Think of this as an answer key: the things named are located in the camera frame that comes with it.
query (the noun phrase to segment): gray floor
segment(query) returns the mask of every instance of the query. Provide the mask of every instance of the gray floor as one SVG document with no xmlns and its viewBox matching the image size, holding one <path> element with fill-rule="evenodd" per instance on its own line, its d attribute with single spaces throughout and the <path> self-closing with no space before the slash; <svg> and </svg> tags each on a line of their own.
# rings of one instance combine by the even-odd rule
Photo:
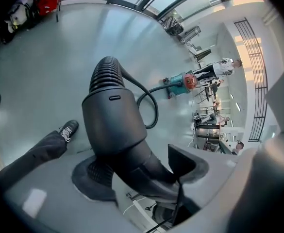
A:
<svg viewBox="0 0 284 233">
<path fill-rule="evenodd" d="M 89 149 L 81 103 L 87 95 L 92 71 L 107 55 L 146 88 L 164 77 L 194 68 L 188 51 L 170 37 L 155 20 L 114 5 L 63 6 L 60 22 L 55 15 L 11 43 L 0 47 L 0 156 L 5 165 L 24 154 L 43 136 L 76 119 L 80 128 L 67 154 Z M 125 82 L 136 97 L 142 94 Z M 148 130 L 147 142 L 167 165 L 168 143 L 191 141 L 191 94 L 168 100 L 158 91 L 159 121 Z M 146 124 L 154 117 L 144 101 L 141 114 Z"/>
</svg>

